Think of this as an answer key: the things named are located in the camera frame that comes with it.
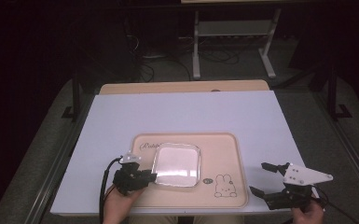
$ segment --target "glass dish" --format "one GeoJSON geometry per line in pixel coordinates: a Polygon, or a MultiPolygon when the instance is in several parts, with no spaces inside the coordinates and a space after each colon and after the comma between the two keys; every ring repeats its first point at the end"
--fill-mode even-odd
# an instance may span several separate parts
{"type": "Polygon", "coordinates": [[[190,188],[200,180],[200,149],[193,145],[163,143],[159,145],[152,173],[156,184],[190,188]]]}

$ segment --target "rabbit illustration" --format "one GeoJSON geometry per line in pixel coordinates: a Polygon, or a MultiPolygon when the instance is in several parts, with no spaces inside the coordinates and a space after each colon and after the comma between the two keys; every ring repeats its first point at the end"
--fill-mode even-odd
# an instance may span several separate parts
{"type": "Polygon", "coordinates": [[[230,175],[218,175],[216,177],[216,191],[214,196],[216,198],[237,197],[237,192],[230,175]]]}

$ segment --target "wooden tabletop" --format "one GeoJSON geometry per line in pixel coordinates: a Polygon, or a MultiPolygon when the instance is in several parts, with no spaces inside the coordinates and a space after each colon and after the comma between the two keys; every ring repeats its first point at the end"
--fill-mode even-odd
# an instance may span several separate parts
{"type": "Polygon", "coordinates": [[[105,84],[101,87],[100,94],[103,95],[203,91],[269,91],[269,85],[265,80],[260,79],[105,84]]]}

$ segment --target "person's hand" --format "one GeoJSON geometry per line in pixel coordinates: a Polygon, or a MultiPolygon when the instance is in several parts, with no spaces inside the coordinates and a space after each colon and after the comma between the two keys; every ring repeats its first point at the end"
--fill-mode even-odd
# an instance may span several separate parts
{"type": "Polygon", "coordinates": [[[113,186],[110,187],[106,191],[108,195],[104,202],[104,224],[118,224],[124,220],[132,205],[144,191],[145,189],[139,189],[124,196],[116,188],[113,189],[113,186]]]}
{"type": "Polygon", "coordinates": [[[322,224],[324,222],[324,209],[316,201],[311,203],[302,212],[299,208],[292,208],[293,224],[322,224]]]}

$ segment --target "wire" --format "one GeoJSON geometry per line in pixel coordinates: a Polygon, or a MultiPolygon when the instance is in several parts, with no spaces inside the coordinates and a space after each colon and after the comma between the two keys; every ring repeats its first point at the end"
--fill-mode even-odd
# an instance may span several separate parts
{"type": "Polygon", "coordinates": [[[289,218],[287,221],[283,222],[282,224],[292,224],[293,218],[289,218]]]}
{"type": "Polygon", "coordinates": [[[154,70],[151,66],[149,66],[149,65],[147,65],[147,64],[144,64],[144,63],[143,63],[143,64],[140,64],[140,70],[141,70],[141,72],[144,72],[145,74],[150,75],[150,79],[148,79],[148,80],[145,79],[145,77],[144,77],[143,74],[140,75],[140,78],[141,78],[144,82],[150,82],[150,81],[153,81],[153,80],[154,80],[155,70],[154,70]],[[151,70],[151,73],[147,73],[142,66],[145,66],[145,67],[149,68],[149,69],[151,70]]]}
{"type": "Polygon", "coordinates": [[[315,189],[319,190],[320,192],[322,192],[322,194],[324,195],[323,197],[320,197],[319,199],[315,199],[315,198],[311,198],[312,200],[316,201],[318,204],[321,204],[322,207],[323,204],[325,205],[330,205],[332,207],[334,207],[337,211],[339,211],[342,215],[344,215],[345,217],[349,218],[353,223],[359,224],[359,220],[357,220],[356,218],[352,217],[351,215],[349,215],[347,212],[345,212],[344,210],[340,209],[339,207],[337,207],[336,205],[334,205],[333,203],[331,203],[327,197],[327,194],[320,188],[312,185],[315,189]]]}
{"type": "Polygon", "coordinates": [[[104,199],[106,200],[109,194],[116,188],[116,186],[112,187],[106,194],[104,195],[104,199]]]}
{"type": "Polygon", "coordinates": [[[178,58],[173,56],[171,53],[168,53],[168,56],[171,56],[171,58],[153,59],[153,60],[151,60],[150,62],[147,62],[147,63],[156,63],[156,62],[173,62],[173,63],[177,63],[177,64],[181,65],[183,68],[185,68],[188,80],[191,81],[191,74],[190,74],[190,71],[188,70],[188,68],[183,63],[181,63],[178,58]]]}
{"type": "Polygon", "coordinates": [[[192,47],[193,45],[194,45],[194,38],[193,37],[191,37],[191,36],[185,36],[185,37],[182,37],[181,39],[179,39],[180,40],[180,42],[181,41],[183,41],[183,40],[190,40],[190,43],[188,43],[188,44],[186,44],[186,45],[184,45],[184,46],[180,46],[180,48],[181,49],[185,49],[186,51],[188,51],[188,50],[190,50],[190,49],[187,49],[187,48],[189,48],[189,47],[192,47]]]}
{"type": "Polygon", "coordinates": [[[104,201],[105,201],[105,189],[106,189],[106,182],[107,182],[107,177],[109,176],[109,170],[110,167],[113,165],[113,163],[120,161],[121,158],[123,158],[122,156],[120,158],[115,158],[114,160],[112,160],[109,165],[107,166],[106,170],[104,171],[104,178],[103,178],[103,183],[101,185],[101,191],[100,191],[100,223],[102,224],[104,222],[104,201]]]}
{"type": "Polygon", "coordinates": [[[129,37],[129,38],[134,38],[134,39],[136,40],[136,45],[135,45],[135,47],[133,47],[133,49],[130,50],[130,53],[135,54],[135,51],[136,51],[136,50],[138,49],[138,47],[139,47],[139,43],[140,43],[139,38],[136,37],[135,35],[127,35],[127,37],[129,37]]]}
{"type": "Polygon", "coordinates": [[[209,54],[210,57],[208,57],[208,56],[205,55],[205,54],[208,54],[205,51],[199,51],[199,55],[202,57],[202,59],[204,59],[206,61],[213,62],[213,63],[236,64],[236,63],[238,63],[240,61],[240,54],[243,53],[250,46],[254,45],[256,42],[258,42],[261,39],[263,39],[261,36],[254,36],[253,40],[250,43],[243,46],[238,52],[234,52],[232,55],[230,54],[230,50],[227,49],[226,45],[222,42],[222,40],[219,39],[220,40],[220,47],[223,49],[223,50],[220,50],[220,52],[223,52],[223,53],[227,54],[227,58],[222,59],[222,58],[216,57],[213,54],[209,54]],[[229,61],[234,59],[234,58],[236,60],[233,63],[229,63],[229,61]]]}

